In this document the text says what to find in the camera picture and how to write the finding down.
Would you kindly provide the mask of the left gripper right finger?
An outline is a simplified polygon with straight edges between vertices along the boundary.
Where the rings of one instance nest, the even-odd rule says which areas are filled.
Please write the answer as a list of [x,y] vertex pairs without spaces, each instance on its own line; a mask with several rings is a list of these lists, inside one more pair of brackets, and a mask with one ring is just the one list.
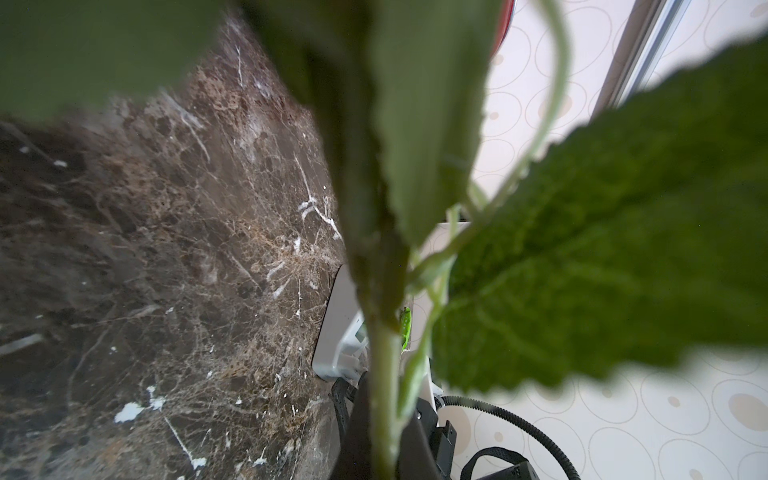
[[426,414],[414,415],[404,428],[397,463],[396,478],[399,480],[438,480],[437,469],[430,446],[430,436],[437,426],[437,417]]

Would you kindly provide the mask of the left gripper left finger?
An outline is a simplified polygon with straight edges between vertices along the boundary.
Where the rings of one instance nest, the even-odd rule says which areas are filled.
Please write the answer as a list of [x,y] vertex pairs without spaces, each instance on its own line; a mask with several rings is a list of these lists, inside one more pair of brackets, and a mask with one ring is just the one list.
[[331,398],[337,419],[340,449],[330,479],[372,479],[370,388],[367,372],[353,387],[339,378]]

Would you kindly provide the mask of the pink rose bouquet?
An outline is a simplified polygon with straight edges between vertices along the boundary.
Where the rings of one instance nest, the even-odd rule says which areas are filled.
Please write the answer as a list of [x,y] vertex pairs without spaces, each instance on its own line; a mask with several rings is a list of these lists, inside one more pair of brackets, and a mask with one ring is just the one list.
[[767,345],[767,40],[470,183],[498,1],[5,1],[1,475],[328,477],[347,264],[372,479],[416,377]]

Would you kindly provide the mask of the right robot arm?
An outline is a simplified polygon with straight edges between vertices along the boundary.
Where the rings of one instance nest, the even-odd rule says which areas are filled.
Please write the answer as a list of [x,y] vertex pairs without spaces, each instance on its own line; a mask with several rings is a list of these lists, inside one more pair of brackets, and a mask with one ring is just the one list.
[[[567,455],[582,479],[593,479],[589,460],[587,425],[589,412],[579,397],[579,379],[572,378],[561,389],[549,389],[535,382],[513,392],[489,395],[472,392],[472,398],[514,413],[543,431]],[[451,423],[457,440],[451,463],[452,479],[459,479],[465,465],[476,452],[504,448],[527,458],[541,479],[565,479],[567,475],[556,459],[538,441],[517,426],[486,412],[462,406],[439,410],[440,426]]]

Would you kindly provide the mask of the white tape dispenser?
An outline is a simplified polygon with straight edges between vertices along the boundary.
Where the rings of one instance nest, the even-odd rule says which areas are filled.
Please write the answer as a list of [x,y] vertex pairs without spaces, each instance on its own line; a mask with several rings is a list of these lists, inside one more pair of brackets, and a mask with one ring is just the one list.
[[364,356],[369,338],[349,266],[335,277],[312,358],[313,372],[325,381],[357,382],[368,369]]

